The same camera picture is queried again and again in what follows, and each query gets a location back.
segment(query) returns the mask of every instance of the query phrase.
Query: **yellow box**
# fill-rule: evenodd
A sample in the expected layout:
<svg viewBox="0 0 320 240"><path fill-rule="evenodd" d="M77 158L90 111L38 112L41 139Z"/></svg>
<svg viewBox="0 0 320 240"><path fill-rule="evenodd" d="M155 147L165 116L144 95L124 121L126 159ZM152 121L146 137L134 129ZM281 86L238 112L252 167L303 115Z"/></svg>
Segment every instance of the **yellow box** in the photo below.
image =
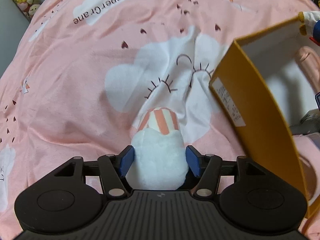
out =
<svg viewBox="0 0 320 240"><path fill-rule="evenodd" d="M293 18L234 40L209 87L247 155L307 197L289 125L297 124L317 104L293 56L301 46L312 47L320 55L320 47L299 34L299 25ZM316 196L308 202L306 217L319 206L320 197Z"/></svg>

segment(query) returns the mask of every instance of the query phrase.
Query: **orange and white stripes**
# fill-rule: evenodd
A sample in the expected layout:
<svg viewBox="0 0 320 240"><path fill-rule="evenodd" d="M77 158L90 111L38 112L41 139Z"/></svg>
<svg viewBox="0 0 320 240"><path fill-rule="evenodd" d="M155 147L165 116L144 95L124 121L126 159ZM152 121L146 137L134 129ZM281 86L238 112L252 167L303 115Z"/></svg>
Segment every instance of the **orange and white stripes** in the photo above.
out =
<svg viewBox="0 0 320 240"><path fill-rule="evenodd" d="M144 128L152 128L167 135L173 130L179 130L177 115L166 107L150 109L143 117L138 131Z"/></svg>

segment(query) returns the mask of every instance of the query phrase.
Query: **plush toy foot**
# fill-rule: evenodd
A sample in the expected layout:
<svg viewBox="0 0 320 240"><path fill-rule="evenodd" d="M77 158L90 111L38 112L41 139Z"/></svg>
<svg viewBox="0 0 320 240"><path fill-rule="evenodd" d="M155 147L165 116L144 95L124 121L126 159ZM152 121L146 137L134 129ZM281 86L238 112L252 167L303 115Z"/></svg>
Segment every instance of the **plush toy foot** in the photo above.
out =
<svg viewBox="0 0 320 240"><path fill-rule="evenodd" d="M304 23L304 15L303 15L303 12L299 12L298 13L298 19L300 22Z"/></svg>
<svg viewBox="0 0 320 240"><path fill-rule="evenodd" d="M306 25L305 24L300 25L299 31L300 31L301 35L306 36L307 35Z"/></svg>

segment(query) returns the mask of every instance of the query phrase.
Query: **ribbed black surface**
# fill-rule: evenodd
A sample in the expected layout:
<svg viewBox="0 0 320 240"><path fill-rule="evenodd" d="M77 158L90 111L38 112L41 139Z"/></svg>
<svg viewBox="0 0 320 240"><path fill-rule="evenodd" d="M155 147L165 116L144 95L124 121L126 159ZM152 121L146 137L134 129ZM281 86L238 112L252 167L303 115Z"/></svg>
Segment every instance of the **ribbed black surface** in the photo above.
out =
<svg viewBox="0 0 320 240"><path fill-rule="evenodd" d="M215 205L187 191L135 191L125 200L111 201L103 214L77 232L61 236L26 231L17 240L305 240L299 232L256 236L228 224Z"/></svg>

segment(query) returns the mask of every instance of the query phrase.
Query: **bed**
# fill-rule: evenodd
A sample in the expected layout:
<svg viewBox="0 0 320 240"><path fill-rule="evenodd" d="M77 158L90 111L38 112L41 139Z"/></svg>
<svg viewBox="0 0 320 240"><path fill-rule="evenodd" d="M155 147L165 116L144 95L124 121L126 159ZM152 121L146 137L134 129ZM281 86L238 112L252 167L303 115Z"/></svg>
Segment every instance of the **bed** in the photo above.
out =
<svg viewBox="0 0 320 240"><path fill-rule="evenodd" d="M118 154L149 109L173 109L202 154L243 155L209 79L235 37L311 10L311 0L45 0L0 80L2 240L21 231L21 191L73 156Z"/></svg>

